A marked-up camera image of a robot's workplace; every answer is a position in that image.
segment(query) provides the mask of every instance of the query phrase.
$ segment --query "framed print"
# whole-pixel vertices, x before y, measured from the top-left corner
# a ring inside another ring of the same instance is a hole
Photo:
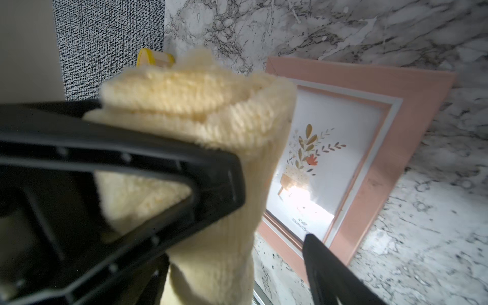
[[[287,146],[259,227],[306,281],[312,233],[345,264],[454,82],[449,72],[270,57],[298,87]]]

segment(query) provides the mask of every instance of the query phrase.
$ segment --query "white wall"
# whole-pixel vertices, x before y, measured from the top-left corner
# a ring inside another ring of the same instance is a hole
[[[0,103],[62,100],[52,0],[1,0]]]

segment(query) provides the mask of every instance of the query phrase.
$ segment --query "marble wall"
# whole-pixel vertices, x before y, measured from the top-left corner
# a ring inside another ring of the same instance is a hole
[[[392,305],[487,305],[487,20],[486,0],[168,0],[164,50],[204,45],[240,73],[269,55],[455,71],[350,268]],[[274,305],[312,303],[259,236],[254,259]]]

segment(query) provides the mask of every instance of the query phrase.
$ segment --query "yellow object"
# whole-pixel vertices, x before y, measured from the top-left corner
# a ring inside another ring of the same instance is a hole
[[[249,305],[254,232],[285,147],[296,86],[262,72],[246,77],[190,52],[170,69],[136,67],[101,86],[104,107],[84,119],[222,149],[239,156],[244,206],[168,250],[162,305]],[[125,233],[189,195],[186,185],[97,172],[107,221]]]
[[[142,48],[137,55],[136,66],[153,65],[158,67],[171,67],[175,63],[173,55]]]

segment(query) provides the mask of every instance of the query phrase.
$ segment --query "gray textured fabric panel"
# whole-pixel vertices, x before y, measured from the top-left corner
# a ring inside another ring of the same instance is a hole
[[[53,10],[67,100],[96,98],[140,48],[163,50],[164,0],[53,0]]]

